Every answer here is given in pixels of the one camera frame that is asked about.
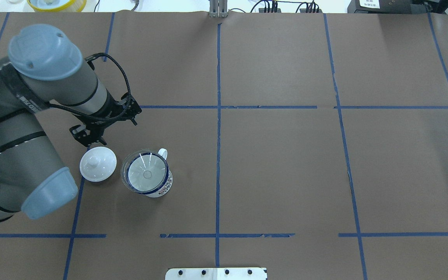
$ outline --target blue tape grid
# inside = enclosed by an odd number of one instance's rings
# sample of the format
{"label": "blue tape grid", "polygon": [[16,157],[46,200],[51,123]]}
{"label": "blue tape grid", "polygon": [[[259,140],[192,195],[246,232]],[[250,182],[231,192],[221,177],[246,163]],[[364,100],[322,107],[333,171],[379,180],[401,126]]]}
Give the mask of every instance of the blue tape grid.
{"label": "blue tape grid", "polygon": [[[6,14],[0,30],[0,40],[9,19],[9,13]],[[355,199],[354,184],[352,181],[352,172],[350,170],[350,158],[348,156],[347,140],[345,137],[345,128],[343,126],[342,110],[344,109],[399,109],[399,110],[448,110],[448,106],[342,106],[340,102],[340,96],[338,94],[338,86],[335,79],[333,53],[331,51],[331,42],[329,39],[329,28],[327,24],[327,17],[324,14],[325,32],[327,38],[327,46],[329,50],[329,60],[331,64],[331,74],[333,79],[333,86],[336,92],[336,104],[334,109],[338,110],[338,118],[340,122],[341,136],[343,139],[343,148],[345,152],[345,161],[347,165],[347,171],[349,174],[350,190],[352,192],[352,206],[354,211],[354,219],[356,224],[356,233],[340,233],[338,237],[341,238],[357,238],[359,242],[360,259],[363,271],[364,280],[366,280],[366,263],[364,259],[364,251],[362,245],[362,238],[379,238],[379,237],[448,237],[448,232],[394,232],[394,233],[362,233],[359,225],[359,215],[357,213],[357,205]],[[112,35],[112,29],[114,26],[115,13],[112,13],[110,19],[110,29],[108,31],[107,46],[105,53],[108,53],[110,47],[110,39]],[[431,19],[431,15],[428,14],[428,21],[430,24],[430,30],[432,37],[437,48],[437,54],[439,56],[444,74],[448,82],[448,71],[441,55],[441,50],[437,42],[437,38],[434,32],[434,27]],[[317,106],[256,106],[256,105],[243,105],[243,106],[224,106],[221,105],[221,24],[217,25],[217,106],[141,106],[146,109],[217,109],[217,178],[216,178],[216,211],[215,211],[215,234],[160,234],[160,238],[215,238],[215,264],[219,267],[219,239],[220,238],[290,238],[295,236],[294,233],[263,233],[263,234],[222,234],[220,233],[220,147],[221,147],[221,110],[222,109],[316,109]],[[68,276],[68,269],[70,266],[70,260],[73,251],[73,244],[75,238],[106,238],[106,234],[76,234],[77,220],[80,212],[80,204],[82,198],[82,190],[84,187],[84,178],[80,181],[80,188],[77,200],[77,206],[75,216],[73,220],[73,226],[71,234],[0,234],[0,238],[69,238],[69,250],[67,254],[67,261],[64,271],[63,279],[66,280]]]}
{"label": "blue tape grid", "polygon": [[215,267],[221,265],[219,234],[221,233],[221,25],[217,25],[217,164],[215,180]]}
{"label": "blue tape grid", "polygon": [[329,62],[331,63],[333,87],[334,92],[336,93],[336,106],[338,107],[337,110],[338,110],[338,119],[340,121],[341,138],[343,140],[343,150],[345,151],[345,162],[348,172],[348,182],[350,183],[350,192],[352,193],[352,208],[353,208],[353,216],[355,219],[355,229],[357,231],[357,241],[359,242],[359,255],[360,255],[360,263],[362,266],[362,276],[364,280],[368,280],[368,273],[366,271],[366,259],[364,258],[364,248],[362,246],[361,226],[359,225],[359,213],[357,211],[357,202],[355,200],[354,181],[352,180],[352,170],[350,169],[350,158],[348,156],[347,139],[345,137],[345,127],[343,127],[343,116],[341,114],[340,95],[338,94],[338,86],[336,85],[336,79],[334,77],[334,62],[333,62],[333,53],[331,51],[331,41],[329,39],[329,28],[327,26],[326,14],[322,15],[324,17],[324,25],[326,29],[327,49],[329,52]]}

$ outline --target wire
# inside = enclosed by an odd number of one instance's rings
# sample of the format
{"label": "wire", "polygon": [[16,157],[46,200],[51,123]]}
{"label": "wire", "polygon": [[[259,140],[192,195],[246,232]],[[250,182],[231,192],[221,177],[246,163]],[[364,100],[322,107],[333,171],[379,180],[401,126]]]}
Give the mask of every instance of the wire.
{"label": "wire", "polygon": [[238,10],[238,11],[242,11],[242,12],[246,13],[246,11],[243,11],[243,10],[240,9],[240,8],[233,8],[233,9],[230,9],[230,11],[232,11],[232,10]]}
{"label": "wire", "polygon": [[96,3],[96,6],[94,6],[93,12],[96,12],[96,8],[98,7],[99,4],[100,4],[100,0],[98,0],[98,3]]}
{"label": "wire", "polygon": [[132,11],[135,11],[138,6],[139,6],[139,0],[136,0],[136,3],[134,5],[134,7],[132,8]]}
{"label": "wire", "polygon": [[78,110],[74,110],[74,109],[68,108],[66,106],[61,106],[61,105],[52,104],[52,103],[47,103],[47,105],[50,108],[57,108],[57,109],[65,110],[67,112],[73,113],[74,115],[78,115],[78,116],[81,116],[81,117],[86,117],[88,119],[93,119],[94,121],[99,121],[99,122],[110,122],[110,121],[117,121],[118,119],[121,119],[126,114],[127,110],[129,109],[129,104],[130,104],[130,102],[132,100],[132,95],[131,95],[131,92],[130,92],[130,86],[129,86],[128,77],[127,77],[126,73],[124,72],[124,70],[122,69],[121,65],[113,57],[111,57],[107,53],[104,53],[104,52],[95,53],[95,54],[90,55],[89,57],[87,57],[86,61],[88,61],[88,62],[89,61],[93,61],[93,60],[95,60],[97,58],[100,58],[100,57],[110,58],[110,60],[112,60],[112,62],[115,63],[115,65],[117,65],[117,67],[121,71],[122,75],[124,76],[124,80],[126,80],[126,87],[128,89],[128,93],[127,93],[127,96],[126,96],[127,100],[126,100],[126,103],[125,103],[126,106],[124,107],[124,110],[117,117],[94,117],[92,115],[84,114],[82,112],[79,112]]}
{"label": "wire", "polygon": [[276,1],[276,2],[281,2],[281,3],[294,3],[294,4],[300,4],[303,2],[291,2],[291,1]]}
{"label": "wire", "polygon": [[302,3],[300,3],[300,5],[298,5],[298,8],[297,8],[297,10],[295,11],[295,14],[298,12],[298,10],[300,9],[300,7],[302,6],[302,5],[307,5],[307,7],[309,7],[309,3],[307,3],[307,2],[302,2]]}
{"label": "wire", "polygon": [[267,8],[270,9],[270,4],[268,0],[260,0],[259,2],[256,2],[256,4],[254,5],[254,7],[252,7],[252,9],[250,10],[250,12],[253,12],[255,7],[257,7],[257,5],[259,5],[260,2],[266,2],[267,3]]}

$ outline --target white mug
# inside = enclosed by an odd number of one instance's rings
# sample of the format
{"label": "white mug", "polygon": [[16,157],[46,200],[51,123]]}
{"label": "white mug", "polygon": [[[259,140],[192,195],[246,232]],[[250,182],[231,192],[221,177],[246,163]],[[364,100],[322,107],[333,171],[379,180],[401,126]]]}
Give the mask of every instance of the white mug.
{"label": "white mug", "polygon": [[172,186],[167,150],[142,149],[126,157],[122,164],[122,182],[135,193],[160,197]]}

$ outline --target blue joint cap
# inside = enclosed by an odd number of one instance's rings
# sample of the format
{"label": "blue joint cap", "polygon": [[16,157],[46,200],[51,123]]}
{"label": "blue joint cap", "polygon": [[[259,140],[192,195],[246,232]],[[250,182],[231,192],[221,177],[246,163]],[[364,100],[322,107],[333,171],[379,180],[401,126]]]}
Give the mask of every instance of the blue joint cap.
{"label": "blue joint cap", "polygon": [[22,204],[22,211],[32,220],[59,209],[77,196],[77,185],[68,167],[63,167],[44,180]]}
{"label": "blue joint cap", "polygon": [[75,74],[82,66],[79,48],[58,28],[34,24],[9,41],[8,57],[21,74],[42,81],[56,81]]}

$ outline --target blue rim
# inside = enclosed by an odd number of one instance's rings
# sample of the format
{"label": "blue rim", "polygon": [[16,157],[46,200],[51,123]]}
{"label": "blue rim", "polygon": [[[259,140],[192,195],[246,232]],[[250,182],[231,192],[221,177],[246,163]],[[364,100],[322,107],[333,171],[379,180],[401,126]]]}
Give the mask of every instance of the blue rim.
{"label": "blue rim", "polygon": [[[140,190],[134,188],[134,187],[132,186],[131,182],[129,181],[129,169],[130,169],[132,163],[133,163],[136,159],[138,159],[138,158],[140,158],[140,157],[142,157],[142,156],[145,156],[145,155],[147,155],[147,154],[153,154],[154,156],[157,156],[158,158],[160,158],[160,159],[164,162],[164,164],[165,164],[165,170],[167,170],[167,172],[165,172],[165,178],[163,179],[163,181],[162,181],[160,184],[158,184],[158,186],[156,186],[156,188],[154,188],[153,190],[149,190],[149,191],[140,191]],[[136,192],[136,193],[140,193],[140,194],[152,194],[152,193],[156,193],[158,190],[160,190],[160,189],[165,185],[165,183],[167,182],[167,179],[169,179],[169,165],[167,164],[167,161],[165,160],[165,158],[159,156],[159,155],[156,154],[155,152],[146,152],[146,153],[144,153],[144,154],[141,154],[140,156],[137,156],[137,157],[133,158],[132,161],[129,163],[129,166],[128,166],[127,170],[128,170],[128,173],[127,173],[127,176],[126,176],[126,181],[127,181],[128,184],[129,184],[129,188],[130,188],[131,190],[133,190],[134,192]]]}

